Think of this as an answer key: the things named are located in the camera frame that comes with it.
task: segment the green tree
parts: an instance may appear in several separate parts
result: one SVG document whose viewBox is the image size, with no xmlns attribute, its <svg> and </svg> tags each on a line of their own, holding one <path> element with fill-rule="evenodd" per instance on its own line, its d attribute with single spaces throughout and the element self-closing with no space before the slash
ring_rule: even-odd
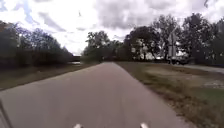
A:
<svg viewBox="0 0 224 128">
<path fill-rule="evenodd" d="M 102 61 L 104 45 L 110 42 L 107 34 L 104 31 L 89 32 L 87 36 L 88 46 L 83 52 L 83 56 L 87 60 Z"/>
<path fill-rule="evenodd" d="M 132 58 L 143 59 L 146 61 L 146 55 L 151 53 L 155 57 L 155 54 L 159 52 L 159 34 L 152 27 L 136 27 L 128 34 L 124 40 L 124 43 L 129 44 L 129 54 L 132 54 Z"/>
<path fill-rule="evenodd" d="M 193 13 L 183 23 L 182 49 L 190 58 L 194 58 L 194 62 L 204 63 L 213 35 L 212 25 L 201 14 Z"/>
<path fill-rule="evenodd" d="M 168 57 L 169 35 L 175 28 L 177 28 L 177 32 L 178 32 L 177 36 L 179 36 L 180 27 L 178 25 L 178 22 L 171 15 L 168 15 L 168 16 L 161 15 L 158 18 L 158 20 L 155 20 L 153 22 L 153 27 L 160 34 L 160 48 L 161 48 L 160 56 L 166 60 Z"/>
</svg>

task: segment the grass verge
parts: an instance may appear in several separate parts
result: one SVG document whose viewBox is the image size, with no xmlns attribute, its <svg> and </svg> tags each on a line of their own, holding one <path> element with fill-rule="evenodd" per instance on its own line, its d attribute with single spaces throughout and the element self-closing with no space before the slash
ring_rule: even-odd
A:
<svg viewBox="0 0 224 128">
<path fill-rule="evenodd" d="M 160 64 L 148 63 L 118 63 L 132 76 L 147 85 L 154 92 L 162 96 L 178 115 L 194 123 L 198 128 L 224 128 L 224 91 L 220 89 L 208 89 L 201 87 L 188 87 L 182 81 L 173 82 L 168 78 L 156 74 L 147 73 L 150 68 L 158 68 Z M 161 68 L 210 76 L 208 72 L 181 67 L 162 65 Z"/>
<path fill-rule="evenodd" d="M 4 71 L 0 73 L 0 89 L 5 90 L 19 85 L 31 83 L 33 81 L 77 71 L 95 64 L 96 63 L 82 65 L 67 64 L 47 67 L 28 67 L 12 71 Z"/>
</svg>

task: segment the treeline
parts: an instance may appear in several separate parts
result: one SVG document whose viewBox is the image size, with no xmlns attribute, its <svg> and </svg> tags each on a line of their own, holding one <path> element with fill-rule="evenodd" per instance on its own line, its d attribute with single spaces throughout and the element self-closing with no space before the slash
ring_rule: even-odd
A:
<svg viewBox="0 0 224 128">
<path fill-rule="evenodd" d="M 123 42 L 110 41 L 104 31 L 90 32 L 83 52 L 86 60 L 148 61 L 168 59 L 169 35 L 177 36 L 177 52 L 196 64 L 224 66 L 224 20 L 209 22 L 192 14 L 182 24 L 161 15 L 149 26 L 139 26 Z"/>
<path fill-rule="evenodd" d="M 31 32 L 0 21 L 0 68 L 63 64 L 73 55 L 41 29 Z"/>
</svg>

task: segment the asphalt road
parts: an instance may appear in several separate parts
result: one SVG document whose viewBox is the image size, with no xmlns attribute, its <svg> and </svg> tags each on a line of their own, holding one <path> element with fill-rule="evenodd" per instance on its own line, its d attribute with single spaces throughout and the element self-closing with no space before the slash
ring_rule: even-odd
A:
<svg viewBox="0 0 224 128">
<path fill-rule="evenodd" d="M 0 93 L 13 128 L 188 128 L 159 96 L 114 63 Z"/>
<path fill-rule="evenodd" d="M 209 67 L 209 66 L 200 66 L 200 65 L 184 65 L 184 67 L 192 69 L 200 69 L 208 72 L 218 72 L 224 74 L 224 68 Z"/>
</svg>

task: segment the cloudy sky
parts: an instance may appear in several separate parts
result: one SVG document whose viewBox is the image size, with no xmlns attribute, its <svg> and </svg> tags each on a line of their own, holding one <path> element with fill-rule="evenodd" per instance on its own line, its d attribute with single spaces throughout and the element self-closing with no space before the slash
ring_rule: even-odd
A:
<svg viewBox="0 0 224 128">
<path fill-rule="evenodd" d="M 183 20 L 200 12 L 211 22 L 224 16 L 224 0 L 0 0 L 0 20 L 33 30 L 42 28 L 79 55 L 87 33 L 105 30 L 123 39 L 134 26 L 150 24 L 160 14 Z"/>
</svg>

